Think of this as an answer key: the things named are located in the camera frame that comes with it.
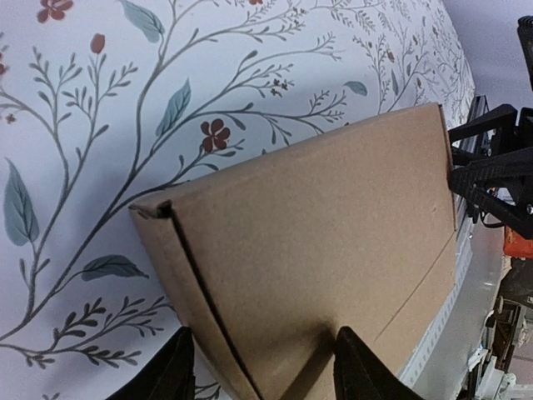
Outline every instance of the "cardboard box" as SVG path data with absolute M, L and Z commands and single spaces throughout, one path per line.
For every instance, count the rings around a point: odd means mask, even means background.
M 432 104 L 160 192 L 132 215 L 233 398 L 334 399 L 339 327 L 398 373 L 454 286 L 450 160 Z

